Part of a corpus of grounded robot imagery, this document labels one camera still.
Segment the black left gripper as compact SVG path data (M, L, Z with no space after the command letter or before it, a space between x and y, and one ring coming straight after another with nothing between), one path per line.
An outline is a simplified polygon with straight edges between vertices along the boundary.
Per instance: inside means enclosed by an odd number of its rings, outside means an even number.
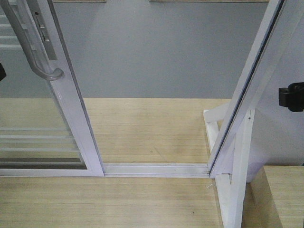
M0 81L3 80L5 77L6 77L6 72L4 70L2 63L0 63Z

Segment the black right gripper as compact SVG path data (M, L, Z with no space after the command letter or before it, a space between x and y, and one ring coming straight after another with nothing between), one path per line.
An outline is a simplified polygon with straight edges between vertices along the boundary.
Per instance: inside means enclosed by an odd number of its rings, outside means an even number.
M291 112L304 111L304 83L292 83L288 87L278 89L279 105L287 107Z

